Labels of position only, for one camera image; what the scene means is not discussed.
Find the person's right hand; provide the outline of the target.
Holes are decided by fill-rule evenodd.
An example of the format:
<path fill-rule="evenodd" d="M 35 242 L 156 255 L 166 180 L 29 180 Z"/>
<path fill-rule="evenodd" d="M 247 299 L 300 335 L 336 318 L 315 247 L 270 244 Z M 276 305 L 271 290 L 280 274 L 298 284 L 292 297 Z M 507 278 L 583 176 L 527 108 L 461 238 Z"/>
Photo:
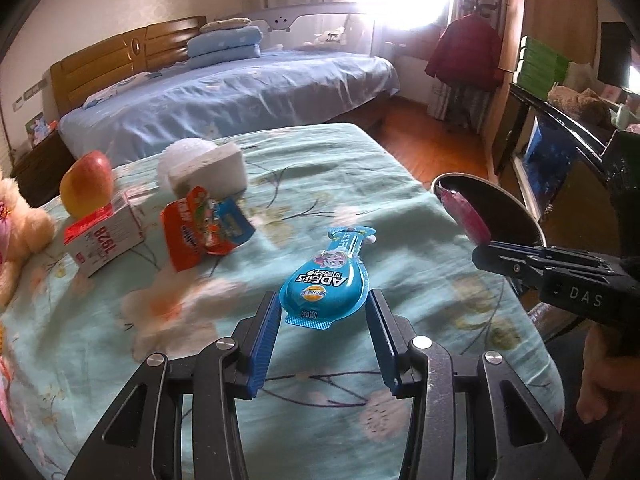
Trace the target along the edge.
<path fill-rule="evenodd" d="M 605 418 L 612 410 L 609 392 L 639 392 L 638 356 L 613 356 L 612 342 L 598 324 L 590 327 L 582 352 L 582 384 L 576 411 L 585 424 Z"/>

